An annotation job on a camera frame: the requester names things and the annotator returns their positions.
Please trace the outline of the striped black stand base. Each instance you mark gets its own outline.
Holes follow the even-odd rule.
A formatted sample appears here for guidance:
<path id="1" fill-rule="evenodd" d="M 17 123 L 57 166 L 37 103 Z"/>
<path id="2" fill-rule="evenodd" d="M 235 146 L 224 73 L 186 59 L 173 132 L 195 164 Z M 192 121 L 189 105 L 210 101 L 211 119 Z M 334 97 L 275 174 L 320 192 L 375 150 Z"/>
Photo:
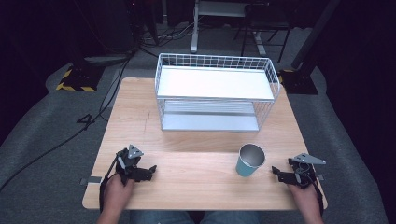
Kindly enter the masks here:
<path id="1" fill-rule="evenodd" d="M 79 68 L 70 65 L 57 85 L 56 90 L 95 92 L 104 71 L 105 68 L 103 66 Z"/>
<path id="2" fill-rule="evenodd" d="M 310 76 L 289 69 L 282 69 L 277 73 L 287 94 L 318 95 L 318 90 Z"/>

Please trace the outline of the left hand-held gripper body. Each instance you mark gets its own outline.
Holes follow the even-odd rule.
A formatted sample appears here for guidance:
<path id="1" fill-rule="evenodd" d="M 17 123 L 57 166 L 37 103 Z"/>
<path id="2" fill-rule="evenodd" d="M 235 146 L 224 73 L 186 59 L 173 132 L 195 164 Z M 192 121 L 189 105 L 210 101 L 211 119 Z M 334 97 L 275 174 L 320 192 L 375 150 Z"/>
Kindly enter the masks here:
<path id="1" fill-rule="evenodd" d="M 116 172 L 120 175 L 123 184 L 126 184 L 128 179 L 140 182 L 145 175 L 153 174 L 149 169 L 137 166 L 143 155 L 144 153 L 134 145 L 129 145 L 128 148 L 117 153 Z"/>

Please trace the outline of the person's legs in jeans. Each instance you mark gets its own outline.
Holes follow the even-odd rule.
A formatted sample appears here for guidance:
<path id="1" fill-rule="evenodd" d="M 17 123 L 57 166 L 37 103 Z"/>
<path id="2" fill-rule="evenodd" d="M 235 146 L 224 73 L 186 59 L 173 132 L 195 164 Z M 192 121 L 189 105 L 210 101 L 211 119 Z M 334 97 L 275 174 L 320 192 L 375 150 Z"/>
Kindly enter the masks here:
<path id="1" fill-rule="evenodd" d="M 136 210 L 130 224 L 195 224 L 187 211 Z M 199 224 L 262 224 L 258 211 L 206 211 Z"/>

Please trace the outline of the dark slanted stand pole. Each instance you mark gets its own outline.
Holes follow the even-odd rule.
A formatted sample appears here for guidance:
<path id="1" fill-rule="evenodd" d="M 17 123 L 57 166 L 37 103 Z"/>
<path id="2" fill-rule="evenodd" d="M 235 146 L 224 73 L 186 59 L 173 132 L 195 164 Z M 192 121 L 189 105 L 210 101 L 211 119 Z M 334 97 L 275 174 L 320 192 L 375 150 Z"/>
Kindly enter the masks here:
<path id="1" fill-rule="evenodd" d="M 298 69 L 304 62 L 304 58 L 307 56 L 309 50 L 314 45 L 315 41 L 318 39 L 321 31 L 324 29 L 325 25 L 331 18 L 332 14 L 336 10 L 341 0 L 330 0 L 326 7 L 323 9 L 321 15 L 319 16 L 313 30 L 311 31 L 308 38 L 305 40 L 304 44 L 298 51 L 296 57 L 291 63 L 291 67 Z"/>

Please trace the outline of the black chair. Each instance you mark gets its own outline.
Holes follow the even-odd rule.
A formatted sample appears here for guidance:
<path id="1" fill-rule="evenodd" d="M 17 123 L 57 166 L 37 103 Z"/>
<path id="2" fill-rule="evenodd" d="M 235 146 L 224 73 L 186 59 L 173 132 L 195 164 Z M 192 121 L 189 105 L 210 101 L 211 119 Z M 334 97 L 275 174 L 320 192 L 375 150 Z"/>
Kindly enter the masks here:
<path id="1" fill-rule="evenodd" d="M 244 6 L 244 18 L 234 38 L 243 32 L 243 41 L 240 56 L 245 53 L 248 45 L 248 36 L 254 37 L 257 47 L 276 46 L 280 47 L 277 61 L 280 63 L 287 41 L 292 29 L 294 9 L 286 9 L 277 1 L 266 1 L 264 3 L 250 3 Z M 281 43 L 272 43 L 275 35 L 282 31 L 285 37 Z"/>

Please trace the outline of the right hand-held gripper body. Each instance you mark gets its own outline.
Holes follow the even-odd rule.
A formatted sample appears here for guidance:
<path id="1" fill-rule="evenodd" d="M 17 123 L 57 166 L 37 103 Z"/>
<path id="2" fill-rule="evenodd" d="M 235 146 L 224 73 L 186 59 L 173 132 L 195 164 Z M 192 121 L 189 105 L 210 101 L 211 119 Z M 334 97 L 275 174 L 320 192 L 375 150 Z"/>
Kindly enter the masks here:
<path id="1" fill-rule="evenodd" d="M 288 163 L 291 166 L 292 173 L 282 173 L 286 176 L 286 184 L 294 185 L 300 187 L 301 189 L 306 189 L 310 185 L 315 188 L 318 186 L 316 184 L 316 173 L 314 170 L 314 165 L 325 165 L 326 161 L 319 159 L 317 157 L 311 156 L 307 153 L 301 153 L 293 158 L 288 159 Z"/>

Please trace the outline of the person's left hand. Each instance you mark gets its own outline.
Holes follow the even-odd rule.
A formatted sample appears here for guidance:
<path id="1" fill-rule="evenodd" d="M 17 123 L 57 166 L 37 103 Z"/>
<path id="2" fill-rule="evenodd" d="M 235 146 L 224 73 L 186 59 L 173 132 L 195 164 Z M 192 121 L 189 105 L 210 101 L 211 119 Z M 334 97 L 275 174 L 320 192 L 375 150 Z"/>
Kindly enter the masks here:
<path id="1" fill-rule="evenodd" d="M 132 179 L 123 184 L 120 175 L 111 176 L 106 184 L 103 213 L 118 217 L 130 201 L 133 187 Z"/>

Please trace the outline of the person's right hand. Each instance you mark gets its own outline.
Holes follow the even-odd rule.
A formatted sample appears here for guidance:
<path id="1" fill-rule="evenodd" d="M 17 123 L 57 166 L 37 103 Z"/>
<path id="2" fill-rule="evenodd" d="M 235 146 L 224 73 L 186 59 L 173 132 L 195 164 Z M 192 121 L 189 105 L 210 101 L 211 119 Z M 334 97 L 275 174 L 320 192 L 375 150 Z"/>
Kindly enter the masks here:
<path id="1" fill-rule="evenodd" d="M 293 199 L 305 219 L 321 217 L 318 195 L 313 185 L 301 189 L 294 185 L 288 185 Z"/>

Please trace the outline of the teal metal cup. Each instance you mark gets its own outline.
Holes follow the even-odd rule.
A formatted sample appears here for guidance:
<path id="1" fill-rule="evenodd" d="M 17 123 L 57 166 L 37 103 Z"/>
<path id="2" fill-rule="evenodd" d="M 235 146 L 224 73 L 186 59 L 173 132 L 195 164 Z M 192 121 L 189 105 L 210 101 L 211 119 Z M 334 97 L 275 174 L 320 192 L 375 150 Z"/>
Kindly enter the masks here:
<path id="1" fill-rule="evenodd" d="M 258 168 L 264 165 L 266 155 L 264 150 L 254 144 L 241 146 L 235 171 L 242 177 L 251 176 Z"/>

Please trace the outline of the white desk frame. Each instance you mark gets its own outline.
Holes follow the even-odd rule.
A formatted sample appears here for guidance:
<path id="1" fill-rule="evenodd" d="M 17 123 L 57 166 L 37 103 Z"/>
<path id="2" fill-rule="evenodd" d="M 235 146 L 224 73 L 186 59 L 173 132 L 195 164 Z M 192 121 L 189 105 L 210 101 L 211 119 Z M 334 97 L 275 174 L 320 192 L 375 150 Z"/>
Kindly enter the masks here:
<path id="1" fill-rule="evenodd" d="M 245 16 L 245 5 L 246 3 L 235 3 L 229 1 L 194 0 L 193 31 L 191 36 L 190 52 L 196 53 L 198 50 L 198 23 L 201 16 L 243 18 Z"/>

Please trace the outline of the grey table clamp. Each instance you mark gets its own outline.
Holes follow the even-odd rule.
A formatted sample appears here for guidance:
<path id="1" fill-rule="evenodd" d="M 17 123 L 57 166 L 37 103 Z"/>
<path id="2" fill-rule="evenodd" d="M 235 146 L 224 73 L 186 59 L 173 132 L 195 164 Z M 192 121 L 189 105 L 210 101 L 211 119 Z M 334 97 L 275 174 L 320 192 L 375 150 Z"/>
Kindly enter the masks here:
<path id="1" fill-rule="evenodd" d="M 87 186 L 89 183 L 100 184 L 102 182 L 101 176 L 89 176 L 87 178 L 81 178 L 79 184 L 81 186 Z"/>

